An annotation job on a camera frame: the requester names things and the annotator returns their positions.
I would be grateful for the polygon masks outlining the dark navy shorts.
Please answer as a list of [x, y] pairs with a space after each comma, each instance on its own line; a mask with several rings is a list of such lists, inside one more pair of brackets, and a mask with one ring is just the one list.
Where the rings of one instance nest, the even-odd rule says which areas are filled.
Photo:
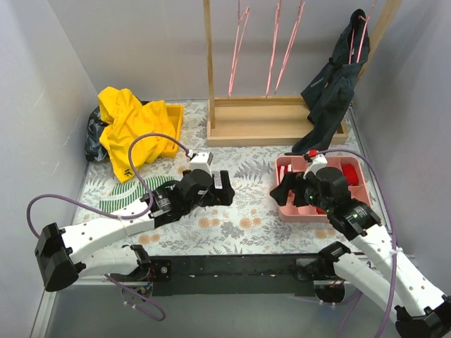
[[295, 143], [289, 152], [290, 155], [302, 155], [312, 149], [326, 150], [330, 146], [334, 134], [340, 128], [342, 119], [353, 99], [358, 75], [369, 59], [371, 47], [367, 31], [360, 62], [348, 63], [352, 15], [349, 24], [335, 43], [327, 64], [300, 93], [309, 109], [307, 120], [313, 125], [313, 129]]

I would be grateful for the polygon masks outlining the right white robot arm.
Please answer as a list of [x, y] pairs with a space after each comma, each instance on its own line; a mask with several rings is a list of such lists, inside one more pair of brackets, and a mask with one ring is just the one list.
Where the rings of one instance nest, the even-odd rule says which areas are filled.
[[450, 332], [450, 296], [429, 282], [396, 245], [371, 207], [352, 197], [341, 171], [288, 173], [270, 195], [284, 206], [311, 205], [326, 213], [335, 230], [374, 264], [360, 261], [347, 246], [334, 242], [319, 251], [319, 271], [327, 280], [342, 278], [388, 312], [401, 337], [444, 337]]

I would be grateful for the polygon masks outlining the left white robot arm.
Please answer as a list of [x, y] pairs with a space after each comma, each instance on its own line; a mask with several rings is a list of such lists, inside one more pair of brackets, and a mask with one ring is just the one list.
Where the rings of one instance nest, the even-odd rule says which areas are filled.
[[173, 184], [165, 183], [117, 210], [111, 218], [43, 228], [35, 248], [44, 288], [56, 292], [81, 277], [120, 275], [141, 282], [156, 277], [157, 267], [140, 244], [113, 248], [113, 243], [179, 221], [197, 207], [230, 206], [235, 191], [228, 171], [195, 169]]

